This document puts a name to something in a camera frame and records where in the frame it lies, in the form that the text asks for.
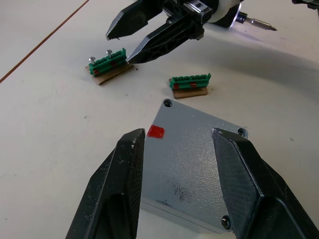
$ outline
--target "robotic arm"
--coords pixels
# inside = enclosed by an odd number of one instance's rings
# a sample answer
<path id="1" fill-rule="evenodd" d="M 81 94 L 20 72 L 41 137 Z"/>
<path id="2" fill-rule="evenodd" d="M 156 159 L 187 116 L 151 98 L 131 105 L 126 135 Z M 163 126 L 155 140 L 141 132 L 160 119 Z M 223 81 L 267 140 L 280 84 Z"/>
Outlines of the robotic arm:
<path id="1" fill-rule="evenodd" d="M 268 23 L 248 18 L 239 12 L 243 0 L 137 0 L 123 9 L 106 33 L 108 40 L 129 36 L 143 28 L 162 11 L 168 15 L 166 23 L 138 45 L 127 58 L 129 63 L 146 63 L 173 51 L 189 39 L 200 40 L 207 22 L 230 27 L 234 20 L 248 21 L 257 27 L 276 30 Z M 292 0 L 319 9 L 319 0 Z"/>

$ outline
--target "wooden base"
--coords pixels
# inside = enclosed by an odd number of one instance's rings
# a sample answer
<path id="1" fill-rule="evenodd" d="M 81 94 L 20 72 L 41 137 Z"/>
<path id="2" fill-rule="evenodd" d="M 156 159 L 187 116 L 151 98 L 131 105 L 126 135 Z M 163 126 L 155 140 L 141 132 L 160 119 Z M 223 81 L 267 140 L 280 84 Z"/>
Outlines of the wooden base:
<path id="1" fill-rule="evenodd" d="M 208 94 L 207 87 L 172 90 L 172 92 L 175 99 L 182 99 L 194 96 L 205 96 Z"/>
<path id="2" fill-rule="evenodd" d="M 111 70 L 111 71 L 109 71 L 109 72 L 107 72 L 107 73 L 105 73 L 103 75 L 100 75 L 98 77 L 93 77 L 92 76 L 92 78 L 94 78 L 95 82 L 98 85 L 102 85 L 105 82 L 113 79 L 114 77 L 116 77 L 116 76 L 118 76 L 118 75 L 120 75 L 120 74 L 122 74 L 122 73 L 124 73 L 124 72 L 126 72 L 126 71 L 128 71 L 130 69 L 132 69 L 133 67 L 134 67 L 134 65 L 125 63 L 125 64 L 123 64 L 123 65 L 121 65 L 119 67 L 116 67 L 113 70 Z"/>

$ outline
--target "red line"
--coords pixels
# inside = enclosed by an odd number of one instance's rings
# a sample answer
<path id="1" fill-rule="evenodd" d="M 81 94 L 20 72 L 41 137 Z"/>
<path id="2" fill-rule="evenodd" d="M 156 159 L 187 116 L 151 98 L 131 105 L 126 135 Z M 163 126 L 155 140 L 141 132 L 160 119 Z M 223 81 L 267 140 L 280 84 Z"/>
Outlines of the red line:
<path id="1" fill-rule="evenodd" d="M 34 47 L 18 64 L 16 64 L 8 73 L 6 73 L 0 80 L 2 83 L 13 71 L 15 71 L 26 59 L 29 58 L 40 46 L 42 46 L 54 33 L 57 32 L 71 17 L 74 16 L 89 0 L 86 0 L 78 9 L 76 9 L 64 22 L 62 22 L 53 32 L 51 32 L 43 41 L 41 41 L 36 47 Z"/>

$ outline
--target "screw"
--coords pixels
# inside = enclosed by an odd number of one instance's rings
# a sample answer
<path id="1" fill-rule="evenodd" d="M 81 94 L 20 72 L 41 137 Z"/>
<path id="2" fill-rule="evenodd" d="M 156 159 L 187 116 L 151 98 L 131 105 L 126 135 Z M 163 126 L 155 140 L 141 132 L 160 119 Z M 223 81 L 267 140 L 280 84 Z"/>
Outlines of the screw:
<path id="1" fill-rule="evenodd" d="M 226 230 L 230 229 L 230 219 L 229 219 L 229 216 L 224 215 L 224 216 L 222 217 L 222 219 L 221 219 L 221 224 L 222 224 L 222 226 L 223 226 Z"/>
<path id="2" fill-rule="evenodd" d="M 107 50 L 106 53 L 108 54 L 109 58 L 112 58 L 112 50 Z"/>
<path id="3" fill-rule="evenodd" d="M 89 58 L 89 61 L 92 63 L 92 65 L 94 65 L 95 64 L 95 57 L 94 56 L 91 56 L 90 58 Z"/>

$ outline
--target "mounting hole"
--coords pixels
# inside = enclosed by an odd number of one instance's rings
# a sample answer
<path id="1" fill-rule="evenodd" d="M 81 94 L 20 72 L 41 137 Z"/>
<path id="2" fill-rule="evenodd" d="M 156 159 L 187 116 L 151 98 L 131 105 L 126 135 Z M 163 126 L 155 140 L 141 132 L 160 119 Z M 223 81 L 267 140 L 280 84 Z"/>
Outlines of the mounting hole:
<path id="1" fill-rule="evenodd" d="M 171 100 L 169 100 L 169 99 L 164 100 L 163 103 L 164 103 L 164 105 L 166 107 L 172 107 L 173 106 L 173 102 Z"/>
<path id="2" fill-rule="evenodd" d="M 221 218 L 221 221 L 220 221 L 220 222 L 221 222 L 222 226 L 223 226 L 226 230 L 229 230 L 229 229 L 231 228 L 229 216 L 224 215 L 224 216 Z"/>
<path id="3" fill-rule="evenodd" d="M 238 134 L 244 138 L 248 137 L 248 131 L 245 128 L 239 128 L 238 129 Z"/>

